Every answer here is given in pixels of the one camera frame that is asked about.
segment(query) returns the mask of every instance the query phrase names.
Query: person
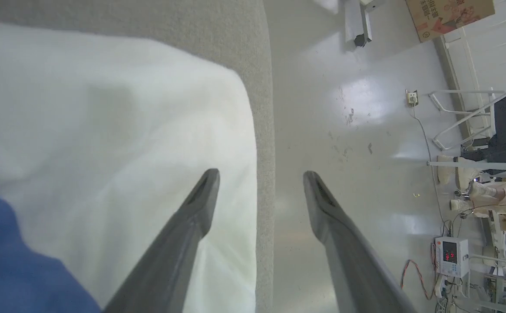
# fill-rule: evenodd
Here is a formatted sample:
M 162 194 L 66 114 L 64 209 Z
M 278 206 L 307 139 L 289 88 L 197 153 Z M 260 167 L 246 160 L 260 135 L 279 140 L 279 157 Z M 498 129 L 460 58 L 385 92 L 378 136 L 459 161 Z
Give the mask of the person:
M 461 156 L 453 157 L 446 155 L 439 155 L 438 162 L 495 162 L 506 163 L 506 97 L 494 106 L 494 117 L 496 134 L 489 140 L 488 148 L 478 149 L 475 151 L 463 151 Z M 449 168 L 439 166 L 437 170 L 438 180 L 441 184 L 447 184 L 450 176 L 453 173 L 456 175 L 456 184 L 460 190 L 466 190 L 469 187 L 469 182 L 481 175 L 481 172 L 487 172 L 490 175 L 495 175 L 502 170 L 486 169 L 483 168 Z
M 506 214 L 506 182 L 481 184 L 473 181 L 467 192 L 470 200 L 450 200 L 451 210 L 467 214 L 471 211 L 478 217 L 488 217 L 489 210 Z

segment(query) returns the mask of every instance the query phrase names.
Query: floor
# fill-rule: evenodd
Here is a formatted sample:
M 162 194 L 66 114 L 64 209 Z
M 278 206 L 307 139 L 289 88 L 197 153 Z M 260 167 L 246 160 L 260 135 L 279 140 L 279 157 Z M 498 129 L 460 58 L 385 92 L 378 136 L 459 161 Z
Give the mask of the floor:
M 374 42 L 359 49 L 345 39 L 344 8 L 333 0 L 265 0 L 265 8 L 276 127 L 274 312 L 338 312 L 324 248 L 308 220 L 306 170 L 320 174 L 398 283 L 411 258 L 430 289 L 430 243 L 442 222 L 425 138 L 405 90 L 420 93 L 416 114 L 428 136 L 454 123 L 425 96 L 446 88 L 433 43 L 418 42 L 404 0 L 372 12 Z M 454 131 L 446 139 L 459 137 Z M 432 144 L 431 153 L 439 153 Z M 453 218 L 447 205 L 453 190 L 439 187 L 445 219 Z M 477 220 L 465 220 L 461 236 L 480 252 Z M 434 310 L 415 269 L 404 291 L 418 311 Z

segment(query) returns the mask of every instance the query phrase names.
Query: white wall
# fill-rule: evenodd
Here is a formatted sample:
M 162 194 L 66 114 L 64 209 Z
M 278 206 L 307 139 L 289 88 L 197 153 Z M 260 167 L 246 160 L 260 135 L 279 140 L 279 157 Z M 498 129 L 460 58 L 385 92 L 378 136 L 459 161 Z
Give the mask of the white wall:
M 495 15 L 444 36 L 459 89 L 506 90 L 506 0 L 495 0 L 495 7 Z M 466 110 L 487 102 L 487 95 L 463 96 Z M 483 117 L 470 122 L 472 127 L 490 123 Z

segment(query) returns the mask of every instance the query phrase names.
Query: wire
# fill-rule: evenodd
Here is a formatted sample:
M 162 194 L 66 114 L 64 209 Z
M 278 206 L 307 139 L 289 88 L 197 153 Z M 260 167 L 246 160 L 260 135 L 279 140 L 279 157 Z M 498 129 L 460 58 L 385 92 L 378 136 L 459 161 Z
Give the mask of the wire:
M 423 131 L 423 135 L 425 136 L 425 144 L 427 145 L 428 161 L 432 162 L 432 154 L 430 152 L 430 146 L 428 145 L 426 131 L 425 131 L 425 128 L 423 127 L 423 123 L 421 122 L 420 119 L 418 119 L 418 117 L 415 113 L 415 105 L 413 105 L 413 114 L 411 115 L 411 117 L 416 119 L 419 122 L 419 125 L 421 125 L 421 130 Z M 440 196 L 438 195 L 438 186 L 436 186 L 436 174 L 434 172 L 434 167 L 430 166 L 430 170 L 432 173 L 432 183 L 434 184 L 434 194 L 436 195 L 436 203 L 438 204 L 438 213 L 440 214 L 440 220 L 442 220 L 442 223 L 445 223 L 446 221 L 444 220 L 444 216 L 442 216 L 442 210 L 440 208 Z
M 475 139 L 473 138 L 473 139 L 471 139 L 471 144 L 468 146 L 465 146 L 465 149 L 472 147 L 474 143 L 475 143 Z
M 452 236 L 452 220 L 446 220 L 442 223 L 442 236 L 444 236 L 444 230 L 448 230 L 447 236 Z
M 466 309 L 464 309 L 464 308 L 460 307 L 459 305 L 457 305 L 457 303 L 455 301 L 453 302 L 453 304 L 456 306 L 456 311 L 457 311 L 457 308 L 459 307 L 460 310 L 465 311 L 467 313 L 471 313 L 470 311 L 467 311 Z
M 454 218 L 453 218 L 453 222 L 450 226 L 450 233 L 451 233 L 451 236 L 453 236 L 453 224 L 455 223 L 455 221 L 457 220 L 458 217 L 461 216 L 461 213 L 457 214 Z
M 434 271 L 434 279 L 433 279 L 434 284 L 432 286 L 435 286 L 436 283 L 438 282 L 438 278 L 436 277 L 436 246 L 434 243 L 431 244 L 430 257 L 431 257 L 432 267 L 433 267 L 433 271 Z M 426 288 L 425 288 L 425 281 L 423 280 L 421 270 L 419 270 L 419 266 L 417 265 L 417 263 L 411 259 L 407 260 L 407 262 L 405 263 L 405 266 L 403 268 L 403 274 L 401 275 L 401 281 L 400 281 L 400 288 L 403 289 L 403 279 L 405 278 L 405 273 L 407 272 L 407 268 L 409 267 L 409 264 L 411 264 L 411 263 L 413 263 L 415 265 L 415 269 L 417 269 L 417 274 L 419 275 L 419 280 L 421 281 L 421 287 L 423 289 L 423 292 L 425 293 L 426 299 L 427 300 L 432 299 L 432 297 L 434 296 L 434 293 L 430 293 L 430 295 L 428 294 L 428 292 L 426 291 Z
M 446 308 L 448 307 L 449 299 L 444 297 L 442 299 L 438 299 L 436 306 L 434 307 L 435 313 L 446 313 Z
M 475 206 L 473 209 L 484 208 L 486 206 L 506 206 L 506 204 L 487 204 L 485 206 Z
M 452 293 L 452 288 L 455 284 L 454 283 L 450 283 L 450 289 L 446 292 L 447 295 L 450 295 L 450 293 Z
M 456 237 L 459 237 L 460 236 L 460 232 L 461 232 L 461 224 L 463 224 L 463 219 L 460 220 L 460 226 L 457 228 L 457 236 Z

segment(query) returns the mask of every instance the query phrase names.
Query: gray metal bar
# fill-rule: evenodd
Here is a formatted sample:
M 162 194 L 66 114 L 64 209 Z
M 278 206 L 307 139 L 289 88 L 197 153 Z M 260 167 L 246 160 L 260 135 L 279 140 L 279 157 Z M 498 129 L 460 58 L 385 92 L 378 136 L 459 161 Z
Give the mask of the gray metal bar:
M 493 93 L 506 93 L 506 90 L 436 90 L 432 93 L 487 93 L 492 95 Z
M 342 313 L 415 313 L 394 277 L 315 172 L 303 174 L 311 227 L 324 244 Z
M 435 91 L 434 93 L 439 93 L 439 92 L 442 92 L 442 93 L 502 93 L 503 91 L 495 91 L 495 90 L 491 90 L 491 91 L 469 91 L 469 90 L 439 90 L 439 91 Z M 438 133 L 433 139 L 432 141 L 441 149 L 441 150 L 450 150 L 453 148 L 453 146 L 451 147 L 445 147 L 442 143 L 440 143 L 438 137 L 440 137 L 441 135 L 443 135 L 444 133 L 447 133 L 448 131 L 456 128 L 457 126 L 461 125 L 462 123 L 465 123 L 466 121 L 468 121 L 469 119 L 471 119 L 472 117 L 475 117 L 477 114 L 479 113 L 484 113 L 486 109 L 488 109 L 489 107 L 492 107 L 493 105 L 495 105 L 496 103 L 498 103 L 499 101 L 501 101 L 502 99 L 504 99 L 506 97 L 506 93 L 504 93 L 503 95 L 501 95 L 501 97 L 498 97 L 498 98 L 495 98 L 493 101 L 490 101 L 487 105 L 479 108 L 478 111 L 475 111 L 474 113 L 471 113 L 470 115 L 467 115 L 466 117 L 464 117 L 463 119 L 460 119 L 459 121 L 457 121 L 457 123 L 454 123 L 452 126 L 446 128 L 445 130 L 442 130 L 440 133 Z
M 456 168 L 484 168 L 506 170 L 506 163 L 484 163 L 484 162 L 427 162 L 429 166 L 449 166 Z
M 487 256 L 481 256 L 479 254 L 471 254 L 469 256 L 469 259 L 471 258 L 481 258 L 483 260 L 491 260 L 491 261 L 496 261 L 496 262 L 503 262 L 503 263 L 506 263 L 506 259 L 503 259 L 503 258 L 495 258 L 495 257 L 487 257 Z
M 368 17 L 368 11 L 366 10 L 366 7 L 363 5 L 361 5 L 360 7 L 360 17 L 361 22 L 363 24 L 364 41 L 367 44 L 368 42 L 372 41 L 372 29 L 370 29 L 370 19 Z
M 199 241 L 209 232 L 220 184 L 203 174 L 130 272 L 104 313 L 181 313 Z
M 488 301 L 481 301 L 481 300 L 472 300 L 467 299 L 464 297 L 457 297 L 455 299 L 456 304 L 459 305 L 459 307 L 462 307 L 463 309 L 467 309 L 468 307 L 475 307 L 475 306 L 481 306 L 481 307 L 487 307 L 492 310 L 500 311 L 506 313 L 506 305 L 492 303 Z

